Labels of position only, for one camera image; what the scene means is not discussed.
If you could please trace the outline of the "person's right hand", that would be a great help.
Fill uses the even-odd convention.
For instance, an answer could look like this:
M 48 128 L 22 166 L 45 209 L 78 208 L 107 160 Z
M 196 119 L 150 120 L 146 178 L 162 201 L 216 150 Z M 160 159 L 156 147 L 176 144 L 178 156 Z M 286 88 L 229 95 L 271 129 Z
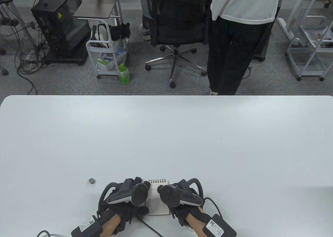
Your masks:
M 161 201 L 167 205 L 172 217 L 177 218 L 179 224 L 190 226 L 190 222 L 186 219 L 188 216 L 194 217 L 195 220 L 207 224 L 211 220 L 211 216 L 202 212 L 203 198 L 185 184 L 160 185 L 157 192 Z

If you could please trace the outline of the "person's left hand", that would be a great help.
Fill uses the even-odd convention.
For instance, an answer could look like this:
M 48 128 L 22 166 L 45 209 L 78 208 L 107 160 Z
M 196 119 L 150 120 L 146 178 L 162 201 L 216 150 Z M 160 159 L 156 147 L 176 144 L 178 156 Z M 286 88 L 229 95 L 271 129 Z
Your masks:
M 97 209 L 97 219 L 102 226 L 101 236 L 112 236 L 125 229 L 133 217 L 149 213 L 144 202 L 151 183 L 142 178 L 127 178 L 122 183 L 111 182 L 103 190 Z

